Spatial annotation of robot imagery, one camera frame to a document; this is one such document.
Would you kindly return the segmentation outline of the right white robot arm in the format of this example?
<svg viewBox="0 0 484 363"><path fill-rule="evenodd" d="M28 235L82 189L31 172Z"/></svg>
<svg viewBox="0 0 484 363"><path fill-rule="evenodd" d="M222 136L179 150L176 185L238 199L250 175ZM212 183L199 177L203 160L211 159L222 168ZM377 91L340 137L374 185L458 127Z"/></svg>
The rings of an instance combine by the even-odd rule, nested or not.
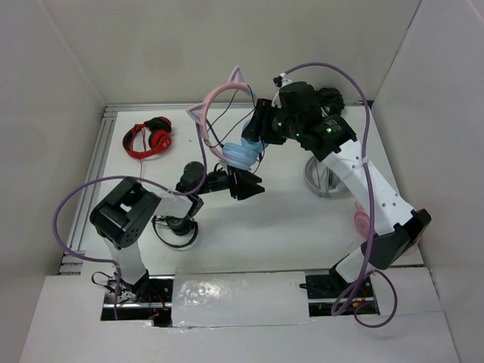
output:
<svg viewBox="0 0 484 363"><path fill-rule="evenodd" d="M366 213L373 217L373 231L355 251L334 265L330 288L348 296L360 273L389 268L411 249L431 221L425 209L415 209L366 159L363 145L338 113L325 116L318 93L306 82L290 83L278 92L280 106L260 98L242 137L265 145L293 139L333 171Z"/></svg>

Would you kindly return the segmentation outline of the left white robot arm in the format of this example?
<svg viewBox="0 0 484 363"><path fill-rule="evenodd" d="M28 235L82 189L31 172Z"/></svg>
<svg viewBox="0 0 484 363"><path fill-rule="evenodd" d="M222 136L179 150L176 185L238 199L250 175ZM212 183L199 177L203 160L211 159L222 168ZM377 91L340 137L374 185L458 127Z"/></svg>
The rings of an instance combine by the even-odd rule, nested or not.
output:
<svg viewBox="0 0 484 363"><path fill-rule="evenodd" d="M232 166L206 172L190 162L176 185L176 194L161 197L132 177L124 178L91 212L90 222L104 239L111 258L119 266L120 288L133 302L149 293L150 275L141 259L138 239L144 229L157 223L174 235L190 239L184 244L166 243L176 250L189 248L199 233L195 215L203 206L202 194L225 191L235 200L246 200L265 191L262 179Z"/></svg>

